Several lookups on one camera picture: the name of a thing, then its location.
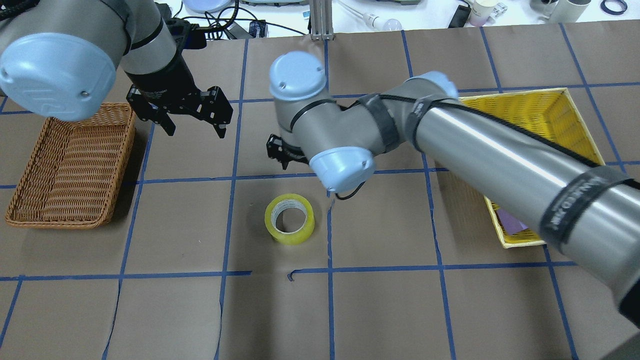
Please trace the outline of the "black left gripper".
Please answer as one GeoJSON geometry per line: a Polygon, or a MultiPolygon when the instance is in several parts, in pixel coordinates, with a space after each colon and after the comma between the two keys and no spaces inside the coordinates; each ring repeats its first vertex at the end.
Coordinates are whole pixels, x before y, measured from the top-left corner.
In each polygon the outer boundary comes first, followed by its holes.
{"type": "Polygon", "coordinates": [[[161,69],[125,74],[132,82],[126,100],[140,120],[159,125],[171,137],[176,125],[169,114],[191,116],[211,125],[220,139],[226,137],[234,112],[231,103],[219,86],[201,91],[180,52],[161,69]]]}

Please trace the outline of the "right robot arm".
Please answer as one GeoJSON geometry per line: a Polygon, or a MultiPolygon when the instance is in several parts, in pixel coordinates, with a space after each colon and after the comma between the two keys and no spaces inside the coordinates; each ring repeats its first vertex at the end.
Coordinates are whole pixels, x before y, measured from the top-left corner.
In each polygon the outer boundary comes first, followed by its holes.
{"type": "Polygon", "coordinates": [[[573,150],[464,105],[439,71],[340,107],[315,55],[272,62],[279,136],[269,158],[307,164],[331,193],[370,178],[375,157],[407,142],[514,215],[542,241],[605,284],[639,325],[639,183],[573,150]]]}

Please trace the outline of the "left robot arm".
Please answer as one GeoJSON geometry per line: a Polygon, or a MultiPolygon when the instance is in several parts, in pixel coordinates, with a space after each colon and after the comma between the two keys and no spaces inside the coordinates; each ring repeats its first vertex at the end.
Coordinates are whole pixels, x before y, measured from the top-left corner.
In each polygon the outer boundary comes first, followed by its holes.
{"type": "Polygon", "coordinates": [[[182,55],[204,48],[210,30],[167,18],[153,0],[3,0],[1,95],[40,116],[84,121],[121,69],[140,120],[172,136],[170,116],[190,116],[224,138],[230,102],[218,86],[199,89],[182,55]]]}

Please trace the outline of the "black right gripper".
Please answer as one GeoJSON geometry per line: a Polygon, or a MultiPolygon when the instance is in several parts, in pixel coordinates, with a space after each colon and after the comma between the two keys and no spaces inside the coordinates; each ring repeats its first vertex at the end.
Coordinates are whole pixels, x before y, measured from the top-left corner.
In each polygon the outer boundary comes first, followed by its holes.
{"type": "Polygon", "coordinates": [[[266,153],[270,159],[279,162],[281,168],[288,168],[290,162],[309,164],[309,160],[299,146],[290,145],[273,133],[266,141],[266,153]]]}

